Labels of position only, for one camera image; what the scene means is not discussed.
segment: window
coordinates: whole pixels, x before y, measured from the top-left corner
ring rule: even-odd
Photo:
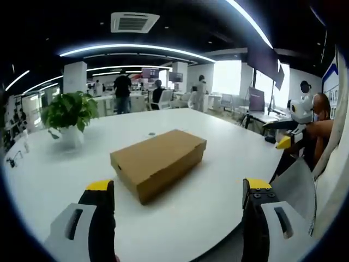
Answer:
[[[279,108],[286,108],[288,102],[288,94],[290,92],[290,65],[281,64],[285,74],[284,81],[281,86],[281,90],[278,90],[274,85],[274,98],[275,106]],[[256,88],[264,92],[264,99],[266,104],[270,103],[270,97],[272,96],[273,80],[261,72],[257,71]]]
[[[217,61],[213,68],[212,92],[239,95],[241,60]]]
[[[166,87],[166,79],[167,79],[167,70],[161,70],[159,72],[159,79],[162,82],[162,87]],[[174,89],[175,85],[174,83],[172,83],[171,81],[169,81],[169,89]]]

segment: potted plant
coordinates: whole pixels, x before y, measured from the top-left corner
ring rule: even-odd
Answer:
[[[98,117],[97,103],[90,94],[81,91],[58,94],[52,103],[43,110],[41,119],[54,139],[59,136],[50,128],[62,135],[69,147],[78,147],[83,143],[83,131],[91,118]]]

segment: air conditioning vent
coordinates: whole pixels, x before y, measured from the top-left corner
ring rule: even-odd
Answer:
[[[145,13],[112,13],[110,29],[112,33],[146,34],[159,17],[159,15]]]

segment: white coat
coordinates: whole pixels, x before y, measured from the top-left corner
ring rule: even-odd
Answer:
[[[201,80],[195,86],[197,88],[197,91],[194,98],[194,109],[199,112],[203,112],[203,102],[206,94],[206,80]]]

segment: cardboard box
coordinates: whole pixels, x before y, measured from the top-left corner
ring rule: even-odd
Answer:
[[[206,140],[172,130],[110,154],[111,165],[142,205],[202,159]]]

